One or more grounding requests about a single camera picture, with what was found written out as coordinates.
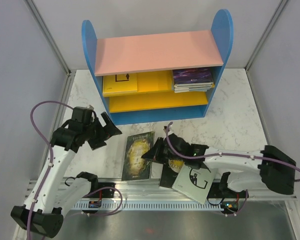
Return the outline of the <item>black W.S. book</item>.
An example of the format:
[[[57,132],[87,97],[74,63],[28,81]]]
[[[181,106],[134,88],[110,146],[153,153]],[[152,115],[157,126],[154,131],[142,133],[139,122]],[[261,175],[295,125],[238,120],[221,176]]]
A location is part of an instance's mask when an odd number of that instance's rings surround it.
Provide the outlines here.
[[[163,165],[159,186],[171,189],[183,165],[182,160],[168,160]]]

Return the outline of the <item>purple Robinson Crusoe book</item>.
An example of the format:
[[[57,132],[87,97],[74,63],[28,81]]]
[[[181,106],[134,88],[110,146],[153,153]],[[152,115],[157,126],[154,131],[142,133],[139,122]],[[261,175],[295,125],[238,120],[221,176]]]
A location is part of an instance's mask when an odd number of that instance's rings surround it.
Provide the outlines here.
[[[172,71],[173,82],[178,85],[209,85],[213,83],[213,77],[209,68],[187,68]]]

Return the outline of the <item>teal ocean cover book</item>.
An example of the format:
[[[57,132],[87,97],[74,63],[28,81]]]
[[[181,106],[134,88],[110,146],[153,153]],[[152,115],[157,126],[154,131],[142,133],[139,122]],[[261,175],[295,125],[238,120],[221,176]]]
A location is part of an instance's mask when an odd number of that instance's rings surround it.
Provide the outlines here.
[[[211,89],[213,86],[197,86],[197,87],[175,87],[174,90],[180,89]]]

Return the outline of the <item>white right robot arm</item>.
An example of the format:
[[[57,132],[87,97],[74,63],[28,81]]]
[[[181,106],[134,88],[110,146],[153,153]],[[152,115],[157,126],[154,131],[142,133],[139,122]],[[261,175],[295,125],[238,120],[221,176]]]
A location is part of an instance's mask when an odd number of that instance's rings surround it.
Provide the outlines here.
[[[142,158],[160,164],[180,160],[195,170],[216,170],[221,175],[218,191],[224,197],[253,189],[294,193],[296,162],[272,145],[256,151],[225,151],[188,143],[172,133],[168,138],[159,137]]]

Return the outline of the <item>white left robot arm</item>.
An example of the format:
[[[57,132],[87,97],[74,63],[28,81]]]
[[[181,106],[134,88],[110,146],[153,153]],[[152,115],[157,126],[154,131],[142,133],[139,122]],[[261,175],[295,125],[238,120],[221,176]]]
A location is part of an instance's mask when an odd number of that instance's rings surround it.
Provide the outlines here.
[[[82,171],[71,185],[58,195],[65,172],[80,147],[88,143],[92,150],[106,146],[106,141],[122,132],[106,112],[101,113],[102,125],[92,108],[75,107],[71,118],[56,129],[48,141],[49,155],[38,180],[23,205],[15,205],[10,216],[27,232],[54,238],[60,231],[67,213],[82,198],[113,195],[114,184],[100,187],[98,176]]]

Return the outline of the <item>green forest cover book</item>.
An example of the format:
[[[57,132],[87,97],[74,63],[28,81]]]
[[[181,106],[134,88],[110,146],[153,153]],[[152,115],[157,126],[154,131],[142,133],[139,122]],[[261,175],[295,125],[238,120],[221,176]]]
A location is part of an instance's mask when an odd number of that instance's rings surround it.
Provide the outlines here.
[[[122,181],[146,181],[151,178],[152,163],[143,159],[154,145],[155,132],[144,132],[127,137],[124,161],[122,167]]]

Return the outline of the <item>dark navy book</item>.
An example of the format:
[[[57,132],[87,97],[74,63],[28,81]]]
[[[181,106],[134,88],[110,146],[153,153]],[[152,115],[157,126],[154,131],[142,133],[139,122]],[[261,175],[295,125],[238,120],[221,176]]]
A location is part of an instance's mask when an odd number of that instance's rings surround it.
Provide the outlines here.
[[[189,83],[189,84],[175,84],[174,88],[211,88],[214,83]]]

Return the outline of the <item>grey book with letter G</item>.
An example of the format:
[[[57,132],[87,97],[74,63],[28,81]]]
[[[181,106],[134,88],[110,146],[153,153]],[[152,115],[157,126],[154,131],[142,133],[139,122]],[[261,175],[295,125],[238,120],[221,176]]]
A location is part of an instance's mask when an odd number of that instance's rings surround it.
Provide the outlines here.
[[[204,204],[216,173],[216,169],[194,169],[184,165],[179,171],[172,189],[193,201]]]

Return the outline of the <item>yellow book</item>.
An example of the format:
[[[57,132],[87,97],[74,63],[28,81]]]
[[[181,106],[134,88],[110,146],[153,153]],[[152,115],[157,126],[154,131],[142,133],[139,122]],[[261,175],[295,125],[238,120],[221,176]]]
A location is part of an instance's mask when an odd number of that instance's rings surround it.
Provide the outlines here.
[[[136,73],[106,75],[103,77],[102,94],[110,97],[115,95],[136,93],[138,80]]]

